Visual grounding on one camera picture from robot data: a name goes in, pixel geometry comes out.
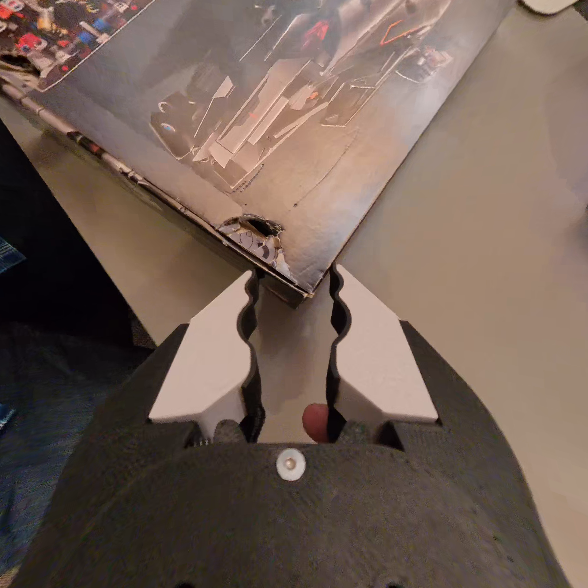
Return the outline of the dark lego set box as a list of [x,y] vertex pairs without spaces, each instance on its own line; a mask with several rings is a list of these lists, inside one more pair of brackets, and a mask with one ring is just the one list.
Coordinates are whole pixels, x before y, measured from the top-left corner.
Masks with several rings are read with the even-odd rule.
[[313,297],[514,1],[1,1],[1,94]]

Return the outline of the white monitor stand base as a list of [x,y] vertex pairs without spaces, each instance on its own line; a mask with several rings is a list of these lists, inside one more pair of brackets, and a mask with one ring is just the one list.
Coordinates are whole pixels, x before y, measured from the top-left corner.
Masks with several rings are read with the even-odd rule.
[[551,17],[568,9],[577,1],[518,1],[526,10],[541,17]]

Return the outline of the person's right hand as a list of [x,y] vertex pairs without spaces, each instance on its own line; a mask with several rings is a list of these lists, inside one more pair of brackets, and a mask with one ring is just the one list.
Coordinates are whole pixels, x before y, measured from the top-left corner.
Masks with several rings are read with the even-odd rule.
[[328,435],[329,407],[324,403],[312,403],[305,407],[302,424],[310,439],[315,443],[329,443]]

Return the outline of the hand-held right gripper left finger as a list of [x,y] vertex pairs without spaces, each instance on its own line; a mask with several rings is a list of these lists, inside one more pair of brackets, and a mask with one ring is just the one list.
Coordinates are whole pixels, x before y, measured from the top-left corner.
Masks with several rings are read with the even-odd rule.
[[264,421],[261,375],[249,339],[258,323],[259,277],[247,270],[187,324],[149,413],[152,423],[194,422],[211,439],[232,420],[250,443]]

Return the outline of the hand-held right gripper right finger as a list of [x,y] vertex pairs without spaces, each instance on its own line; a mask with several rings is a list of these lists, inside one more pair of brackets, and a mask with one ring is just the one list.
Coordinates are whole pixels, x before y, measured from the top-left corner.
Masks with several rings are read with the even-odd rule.
[[326,376],[327,435],[350,422],[378,438],[394,422],[437,424],[438,413],[401,320],[341,264],[329,269],[336,337]]

